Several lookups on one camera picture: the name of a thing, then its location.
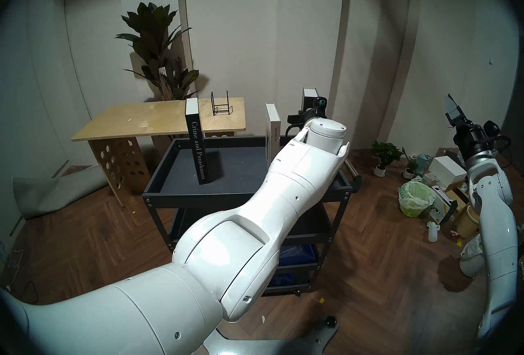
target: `wooden tabletop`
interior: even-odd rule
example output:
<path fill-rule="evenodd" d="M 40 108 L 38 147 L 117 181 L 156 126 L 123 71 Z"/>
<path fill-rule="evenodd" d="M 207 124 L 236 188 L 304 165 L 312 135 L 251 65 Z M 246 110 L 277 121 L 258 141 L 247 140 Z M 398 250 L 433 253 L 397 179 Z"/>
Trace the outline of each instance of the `wooden tabletop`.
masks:
<path fill-rule="evenodd" d="M 238 132 L 246 130 L 243 97 L 229 97 L 231 114 L 213 116 L 211 99 L 199 99 L 202 131 Z M 225 104 L 225 98 L 215 104 Z M 114 105 L 98 115 L 71 138 L 71 141 L 127 138 L 131 136 L 168 135 L 187 133 L 185 101 L 156 101 Z"/>

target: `blue storage bin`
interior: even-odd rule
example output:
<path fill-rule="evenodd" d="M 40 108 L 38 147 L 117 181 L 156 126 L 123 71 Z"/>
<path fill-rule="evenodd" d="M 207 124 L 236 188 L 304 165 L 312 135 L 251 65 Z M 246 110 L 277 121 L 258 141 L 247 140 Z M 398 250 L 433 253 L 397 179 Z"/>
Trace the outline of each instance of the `blue storage bin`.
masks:
<path fill-rule="evenodd" d="M 290 286 L 292 284 L 295 284 L 292 273 L 277 273 L 271 278 L 268 287 Z"/>
<path fill-rule="evenodd" d="M 303 265 L 315 263 L 316 256 L 312 245 L 281 246 L 278 258 L 279 266 Z"/>

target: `plant pot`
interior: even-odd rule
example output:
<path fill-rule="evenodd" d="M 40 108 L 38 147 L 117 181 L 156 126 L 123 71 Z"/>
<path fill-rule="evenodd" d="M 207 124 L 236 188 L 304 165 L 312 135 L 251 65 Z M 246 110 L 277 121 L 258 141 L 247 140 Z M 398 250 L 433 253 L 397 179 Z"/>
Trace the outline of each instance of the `plant pot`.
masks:
<path fill-rule="evenodd" d="M 386 169 L 382 170 L 378 168 L 378 165 L 373 169 L 373 173 L 378 177 L 384 177 L 386 175 Z"/>
<path fill-rule="evenodd" d="M 413 169 L 407 168 L 406 170 L 404 170 L 404 173 L 402 173 L 402 175 L 404 176 L 404 179 L 413 179 L 415 177 L 415 171 Z"/>

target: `wooden table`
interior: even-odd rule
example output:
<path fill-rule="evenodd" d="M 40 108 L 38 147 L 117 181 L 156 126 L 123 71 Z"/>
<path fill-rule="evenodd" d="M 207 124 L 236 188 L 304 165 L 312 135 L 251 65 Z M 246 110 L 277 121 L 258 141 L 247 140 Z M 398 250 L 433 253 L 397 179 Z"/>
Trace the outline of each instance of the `wooden table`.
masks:
<path fill-rule="evenodd" d="M 215 103 L 226 103 L 216 99 Z M 213 115 L 210 99 L 199 99 L 202 131 L 206 135 L 233 135 L 246 130 L 244 99 L 229 99 L 231 114 Z M 96 161 L 122 207 L 130 194 L 141 194 L 151 175 L 137 136 L 187 134 L 185 101 L 157 101 L 114 105 L 98 115 L 71 138 L 88 141 Z"/>

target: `black wire frame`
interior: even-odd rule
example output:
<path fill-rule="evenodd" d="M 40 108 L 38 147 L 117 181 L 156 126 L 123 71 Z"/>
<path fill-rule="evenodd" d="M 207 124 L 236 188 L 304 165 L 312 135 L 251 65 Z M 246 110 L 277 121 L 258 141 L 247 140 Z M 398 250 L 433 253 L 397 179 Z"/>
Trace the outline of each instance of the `black wire frame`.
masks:
<path fill-rule="evenodd" d="M 211 107 L 213 108 L 213 116 L 221 113 L 231 114 L 231 106 L 229 105 L 229 92 L 226 91 L 227 104 L 215 104 L 215 97 L 211 91 Z"/>

